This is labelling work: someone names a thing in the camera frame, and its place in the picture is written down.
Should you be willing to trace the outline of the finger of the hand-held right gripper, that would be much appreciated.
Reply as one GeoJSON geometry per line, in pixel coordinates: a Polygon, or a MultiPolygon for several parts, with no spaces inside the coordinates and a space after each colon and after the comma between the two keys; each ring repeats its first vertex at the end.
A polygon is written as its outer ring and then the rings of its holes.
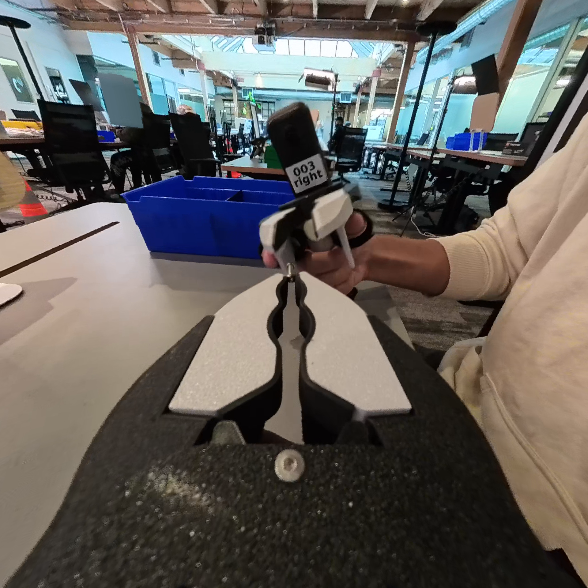
{"type": "Polygon", "coordinates": [[[320,196],[313,202],[310,219],[307,220],[307,239],[321,241],[332,233],[345,228],[353,213],[352,199],[345,189],[337,189],[320,196]]]}
{"type": "Polygon", "coordinates": [[[294,262],[298,267],[300,235],[296,223],[294,212],[276,212],[261,221],[261,255],[267,268],[286,268],[287,262],[294,262]]]}

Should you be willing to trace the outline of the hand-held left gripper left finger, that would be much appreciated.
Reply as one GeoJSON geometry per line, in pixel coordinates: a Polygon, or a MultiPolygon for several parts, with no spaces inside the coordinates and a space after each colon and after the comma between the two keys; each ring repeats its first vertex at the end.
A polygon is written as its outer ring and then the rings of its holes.
{"type": "Polygon", "coordinates": [[[261,393],[282,368],[283,277],[272,275],[221,307],[168,406],[221,416],[261,393]]]}

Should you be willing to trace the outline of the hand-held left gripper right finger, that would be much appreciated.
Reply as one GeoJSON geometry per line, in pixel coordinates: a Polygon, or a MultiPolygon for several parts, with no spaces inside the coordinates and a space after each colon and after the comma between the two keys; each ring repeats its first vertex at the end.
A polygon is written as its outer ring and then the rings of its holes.
{"type": "Polygon", "coordinates": [[[404,415],[411,404],[367,314],[312,275],[300,275],[304,304],[315,321],[305,348],[312,384],[351,405],[352,417],[404,415]]]}

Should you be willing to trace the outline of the blue plastic bin with dividers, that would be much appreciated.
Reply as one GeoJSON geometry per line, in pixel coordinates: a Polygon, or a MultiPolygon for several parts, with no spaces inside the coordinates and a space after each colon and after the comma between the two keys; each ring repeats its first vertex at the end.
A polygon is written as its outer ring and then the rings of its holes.
{"type": "Polygon", "coordinates": [[[150,252],[258,259],[260,222],[295,196],[284,181],[176,176],[123,197],[150,252]]]}

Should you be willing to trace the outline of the person's right forearm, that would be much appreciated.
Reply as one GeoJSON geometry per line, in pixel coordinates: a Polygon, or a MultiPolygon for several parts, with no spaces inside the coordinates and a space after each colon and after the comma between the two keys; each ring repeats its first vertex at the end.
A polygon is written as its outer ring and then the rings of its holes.
{"type": "Polygon", "coordinates": [[[437,239],[373,238],[369,278],[428,296],[499,300],[587,287],[587,129],[515,187],[469,232],[437,239]]]}

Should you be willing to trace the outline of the person's right hand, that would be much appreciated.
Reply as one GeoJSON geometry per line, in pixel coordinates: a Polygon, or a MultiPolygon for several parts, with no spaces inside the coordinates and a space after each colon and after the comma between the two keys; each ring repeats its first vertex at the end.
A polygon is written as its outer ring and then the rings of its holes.
{"type": "MultiPolygon", "coordinates": [[[[345,231],[350,240],[363,237],[371,232],[371,221],[363,212],[355,211],[345,225],[345,231]]],[[[357,285],[368,279],[368,261],[370,254],[369,241],[360,247],[352,249],[354,268],[349,266],[341,247],[335,246],[328,252],[312,252],[307,249],[298,261],[297,268],[316,277],[335,290],[350,296],[357,285]]],[[[269,269],[277,269],[277,258],[269,250],[263,248],[261,252],[263,264],[269,269]]]]}

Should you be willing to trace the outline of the studio light panel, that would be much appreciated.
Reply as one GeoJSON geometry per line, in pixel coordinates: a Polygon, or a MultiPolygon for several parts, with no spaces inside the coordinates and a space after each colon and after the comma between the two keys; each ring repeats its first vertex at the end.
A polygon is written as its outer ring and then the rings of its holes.
{"type": "Polygon", "coordinates": [[[336,92],[338,76],[337,73],[331,70],[305,68],[301,79],[307,88],[325,92],[336,92]]]}

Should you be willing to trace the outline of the black mesh office chair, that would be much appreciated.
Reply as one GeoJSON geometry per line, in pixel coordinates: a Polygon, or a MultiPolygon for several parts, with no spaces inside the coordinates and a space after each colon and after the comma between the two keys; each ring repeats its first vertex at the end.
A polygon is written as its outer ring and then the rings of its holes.
{"type": "Polygon", "coordinates": [[[41,179],[50,187],[64,187],[78,200],[106,200],[110,180],[102,155],[92,106],[39,100],[43,126],[41,153],[46,163],[41,179]]]}
{"type": "Polygon", "coordinates": [[[169,113],[171,126],[183,160],[180,174],[195,177],[222,177],[221,163],[214,157],[206,129],[198,114],[169,113]]]}

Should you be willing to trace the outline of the black folding chair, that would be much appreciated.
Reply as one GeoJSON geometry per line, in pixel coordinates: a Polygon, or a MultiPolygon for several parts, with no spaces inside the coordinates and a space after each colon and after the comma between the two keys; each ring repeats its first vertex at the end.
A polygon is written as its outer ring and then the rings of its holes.
{"type": "Polygon", "coordinates": [[[502,300],[460,300],[459,303],[464,306],[475,306],[492,310],[484,325],[481,327],[477,337],[485,337],[489,334],[490,329],[504,305],[504,301],[502,300]]]}

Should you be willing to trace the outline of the row of blue bins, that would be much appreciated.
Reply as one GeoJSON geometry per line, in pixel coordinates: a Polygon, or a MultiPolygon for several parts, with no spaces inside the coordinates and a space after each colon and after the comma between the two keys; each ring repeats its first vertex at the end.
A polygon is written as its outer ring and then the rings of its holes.
{"type": "Polygon", "coordinates": [[[454,134],[446,139],[445,149],[450,151],[481,151],[486,146],[488,135],[487,132],[482,132],[481,130],[454,134]]]}

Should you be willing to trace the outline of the long wooden desk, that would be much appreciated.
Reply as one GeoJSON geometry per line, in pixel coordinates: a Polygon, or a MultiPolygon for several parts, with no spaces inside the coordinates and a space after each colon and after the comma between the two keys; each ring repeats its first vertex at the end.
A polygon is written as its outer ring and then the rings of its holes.
{"type": "MultiPolygon", "coordinates": [[[[391,151],[401,152],[403,145],[386,142],[367,142],[365,144],[364,150],[367,151],[368,149],[375,149],[385,153],[391,151]]],[[[527,157],[525,156],[506,155],[496,151],[456,151],[445,148],[430,150],[423,146],[409,146],[407,150],[407,156],[420,159],[429,159],[431,156],[434,159],[439,159],[444,158],[445,156],[449,156],[486,162],[487,164],[499,164],[503,166],[523,166],[527,161],[527,157]]]]}

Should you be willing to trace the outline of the tall black light pole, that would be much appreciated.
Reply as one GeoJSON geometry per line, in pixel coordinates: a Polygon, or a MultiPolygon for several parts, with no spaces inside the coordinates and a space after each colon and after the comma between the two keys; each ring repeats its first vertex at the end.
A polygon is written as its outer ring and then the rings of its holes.
{"type": "Polygon", "coordinates": [[[43,100],[44,98],[43,98],[42,90],[40,88],[40,85],[38,83],[37,78],[35,77],[35,74],[34,74],[33,69],[31,67],[31,63],[29,62],[29,59],[26,55],[24,46],[23,46],[22,42],[20,41],[18,33],[17,33],[17,30],[29,29],[31,27],[31,25],[22,19],[1,15],[1,26],[4,26],[10,30],[12,38],[18,48],[18,51],[19,51],[21,58],[24,62],[24,65],[25,65],[26,70],[29,74],[29,77],[32,80],[37,97],[38,97],[38,99],[43,100]]]}
{"type": "Polygon", "coordinates": [[[427,49],[427,53],[426,53],[426,57],[425,57],[425,61],[424,61],[423,69],[422,69],[420,82],[417,87],[415,104],[414,104],[413,111],[412,111],[412,114],[410,117],[407,132],[405,134],[405,141],[404,141],[404,144],[403,144],[403,147],[401,150],[401,154],[399,157],[399,161],[398,161],[398,169],[397,169],[396,174],[394,176],[394,182],[393,182],[393,187],[392,187],[392,190],[390,193],[390,197],[389,197],[388,201],[382,200],[382,201],[378,202],[379,209],[385,211],[386,213],[392,213],[395,210],[399,210],[399,207],[394,205],[395,204],[394,200],[395,200],[395,197],[398,193],[399,183],[400,183],[403,168],[404,168],[404,165],[405,165],[405,162],[407,159],[410,138],[412,136],[413,127],[415,125],[415,120],[416,120],[416,116],[417,116],[417,112],[418,112],[418,108],[419,108],[419,104],[420,104],[420,99],[422,97],[422,91],[423,91],[424,83],[426,80],[427,72],[428,72],[428,69],[430,66],[430,61],[431,61],[432,55],[434,53],[434,48],[435,48],[435,43],[436,43],[437,37],[440,35],[446,35],[448,33],[452,33],[455,29],[456,29],[456,23],[452,23],[451,21],[433,21],[430,23],[423,23],[423,24],[419,25],[419,27],[417,28],[417,31],[419,33],[425,33],[429,36],[429,45],[428,45],[428,49],[427,49]]]}

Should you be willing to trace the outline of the rounded wooden panel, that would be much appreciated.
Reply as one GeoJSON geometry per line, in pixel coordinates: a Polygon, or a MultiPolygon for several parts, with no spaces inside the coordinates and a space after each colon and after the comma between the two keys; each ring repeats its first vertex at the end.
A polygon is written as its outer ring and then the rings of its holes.
{"type": "Polygon", "coordinates": [[[471,132],[492,131],[500,105],[500,93],[492,92],[475,97],[472,105],[469,129],[471,132]]]}

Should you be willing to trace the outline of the orange traffic cone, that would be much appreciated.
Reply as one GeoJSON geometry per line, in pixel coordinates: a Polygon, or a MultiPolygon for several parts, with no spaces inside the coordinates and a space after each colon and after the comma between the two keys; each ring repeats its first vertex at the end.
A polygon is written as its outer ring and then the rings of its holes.
{"type": "Polygon", "coordinates": [[[42,218],[48,217],[48,210],[44,207],[42,202],[38,199],[33,189],[27,181],[24,181],[25,194],[19,203],[19,210],[24,218],[25,224],[38,221],[42,218]]]}

